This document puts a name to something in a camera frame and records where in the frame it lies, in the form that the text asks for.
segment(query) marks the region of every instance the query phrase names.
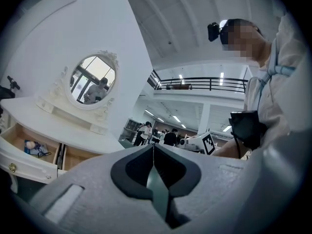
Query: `black metal railing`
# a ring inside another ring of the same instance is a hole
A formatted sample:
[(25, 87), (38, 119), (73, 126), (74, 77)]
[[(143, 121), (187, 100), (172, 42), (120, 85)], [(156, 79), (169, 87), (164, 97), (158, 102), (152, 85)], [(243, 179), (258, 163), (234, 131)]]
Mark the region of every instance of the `black metal railing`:
[(208, 89), (222, 90), (232, 92), (246, 92), (246, 84), (248, 80), (235, 78), (220, 77), (191, 77), (191, 78), (175, 78), (161, 80), (157, 73), (153, 70), (148, 79), (148, 83), (155, 89), (175, 89), (175, 90), (192, 90), (192, 89)]

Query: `oval mirror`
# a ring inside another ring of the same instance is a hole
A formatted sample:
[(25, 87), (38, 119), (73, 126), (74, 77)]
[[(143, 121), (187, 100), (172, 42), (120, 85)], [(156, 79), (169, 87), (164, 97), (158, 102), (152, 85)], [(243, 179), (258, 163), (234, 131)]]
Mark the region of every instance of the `oval mirror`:
[(115, 70), (101, 56), (84, 59), (74, 70), (70, 90), (74, 99), (92, 105), (104, 99), (115, 81)]

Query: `black hair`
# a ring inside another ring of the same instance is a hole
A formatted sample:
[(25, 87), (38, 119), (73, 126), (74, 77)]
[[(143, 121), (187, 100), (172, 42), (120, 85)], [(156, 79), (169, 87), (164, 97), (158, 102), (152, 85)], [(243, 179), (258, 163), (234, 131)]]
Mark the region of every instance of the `black hair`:
[[(255, 26), (254, 23), (248, 21), (248, 20), (244, 20), (244, 19), (229, 19), (227, 20), (227, 22), (225, 23), (225, 25), (222, 27), (221, 31), (220, 31), (220, 40), (221, 43), (223, 45), (228, 44), (228, 32), (229, 32), (229, 27), (233, 27), (233, 26), (246, 26), (246, 25), (253, 25)], [(260, 29), (257, 27), (257, 32), (263, 36), (263, 34), (261, 33)]]
[(99, 82), (107, 84), (108, 83), (108, 79), (106, 77), (103, 77)]

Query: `open drawer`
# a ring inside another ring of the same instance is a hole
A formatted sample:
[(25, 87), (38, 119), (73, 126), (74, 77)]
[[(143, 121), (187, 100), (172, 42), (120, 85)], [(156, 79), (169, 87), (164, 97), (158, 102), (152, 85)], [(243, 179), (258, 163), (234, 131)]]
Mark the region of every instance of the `open drawer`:
[(88, 151), (84, 151), (75, 147), (64, 145), (64, 156), (62, 163), (62, 171), (59, 171), (59, 175), (64, 171), (68, 171), (79, 163), (86, 159), (100, 156), (101, 154), (95, 154)]
[[(45, 144), (51, 154), (38, 157), (25, 153), (25, 140)], [(0, 135), (0, 167), (16, 176), (49, 183), (57, 178), (56, 160), (61, 146), (16, 124)]]

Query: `brass drawer knob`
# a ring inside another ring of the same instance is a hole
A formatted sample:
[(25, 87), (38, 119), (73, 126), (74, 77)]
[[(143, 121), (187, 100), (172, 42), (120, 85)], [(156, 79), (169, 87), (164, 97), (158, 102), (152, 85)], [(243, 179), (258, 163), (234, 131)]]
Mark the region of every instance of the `brass drawer knob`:
[(13, 163), (11, 163), (11, 164), (9, 165), (9, 169), (10, 169), (11, 172), (15, 173), (15, 171), (16, 171), (16, 165), (13, 164)]

